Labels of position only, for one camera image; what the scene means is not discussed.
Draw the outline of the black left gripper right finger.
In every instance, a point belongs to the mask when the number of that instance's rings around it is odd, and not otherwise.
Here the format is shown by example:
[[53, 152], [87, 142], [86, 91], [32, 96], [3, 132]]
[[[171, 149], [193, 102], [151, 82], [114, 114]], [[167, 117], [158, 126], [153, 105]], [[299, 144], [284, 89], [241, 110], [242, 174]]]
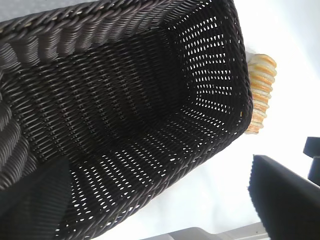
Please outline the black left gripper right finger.
[[265, 155], [254, 155], [248, 187], [272, 240], [320, 238], [320, 187]]

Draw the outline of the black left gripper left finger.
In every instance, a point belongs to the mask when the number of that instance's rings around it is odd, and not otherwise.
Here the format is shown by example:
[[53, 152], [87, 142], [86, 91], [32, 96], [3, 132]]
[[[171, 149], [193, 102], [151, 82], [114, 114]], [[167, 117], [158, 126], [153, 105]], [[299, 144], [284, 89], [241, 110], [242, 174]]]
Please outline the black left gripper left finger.
[[69, 161], [64, 157], [37, 170], [0, 193], [2, 240], [51, 240], [71, 198]]

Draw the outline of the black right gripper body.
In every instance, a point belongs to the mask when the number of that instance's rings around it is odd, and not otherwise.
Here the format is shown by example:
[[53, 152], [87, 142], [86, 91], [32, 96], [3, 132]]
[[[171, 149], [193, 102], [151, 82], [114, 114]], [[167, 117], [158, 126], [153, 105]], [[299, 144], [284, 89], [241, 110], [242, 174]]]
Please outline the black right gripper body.
[[316, 185], [320, 185], [320, 138], [308, 137], [306, 139], [303, 153], [312, 158], [308, 179]]

